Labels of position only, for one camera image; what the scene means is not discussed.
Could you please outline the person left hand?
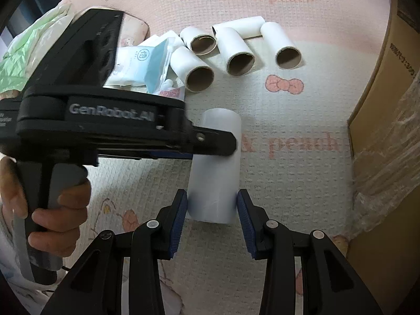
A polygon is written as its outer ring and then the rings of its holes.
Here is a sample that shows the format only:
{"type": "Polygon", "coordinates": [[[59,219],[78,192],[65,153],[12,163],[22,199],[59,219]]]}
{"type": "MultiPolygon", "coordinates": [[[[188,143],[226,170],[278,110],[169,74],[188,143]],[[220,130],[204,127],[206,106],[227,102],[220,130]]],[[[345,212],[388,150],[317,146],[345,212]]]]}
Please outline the person left hand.
{"type": "MultiPolygon", "coordinates": [[[[28,236],[29,245],[61,258],[72,255],[80,237],[80,226],[88,217],[90,196],[90,181],[85,180],[78,186],[63,190],[58,197],[59,208],[38,208],[33,211],[32,220],[46,231],[31,233],[28,236]]],[[[14,216],[22,219],[28,217],[23,187],[16,175],[16,164],[7,156],[1,159],[1,203],[8,230],[13,230],[14,216]]]]}

